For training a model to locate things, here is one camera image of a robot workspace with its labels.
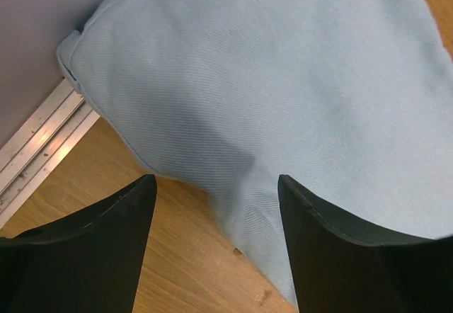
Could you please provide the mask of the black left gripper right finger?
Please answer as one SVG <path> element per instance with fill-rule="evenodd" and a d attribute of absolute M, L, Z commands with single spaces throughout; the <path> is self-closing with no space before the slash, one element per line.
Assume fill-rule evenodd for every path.
<path fill-rule="evenodd" d="M 452 238 L 368 222 L 288 175 L 280 213 L 300 312 L 451 312 Z"/>

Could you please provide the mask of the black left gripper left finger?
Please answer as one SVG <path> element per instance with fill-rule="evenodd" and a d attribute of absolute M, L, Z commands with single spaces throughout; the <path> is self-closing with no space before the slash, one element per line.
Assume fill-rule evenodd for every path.
<path fill-rule="evenodd" d="M 131 312 L 156 191 L 147 174 L 61 219 L 1 238 L 1 311 Z"/>

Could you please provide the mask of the light blue trousers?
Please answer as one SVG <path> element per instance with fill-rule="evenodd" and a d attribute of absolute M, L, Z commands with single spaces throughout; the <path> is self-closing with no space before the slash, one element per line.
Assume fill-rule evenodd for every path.
<path fill-rule="evenodd" d="M 425 0 L 104 0 L 57 59 L 145 168 L 210 195 L 289 302 L 281 174 L 381 226 L 452 233 L 452 59 Z"/>

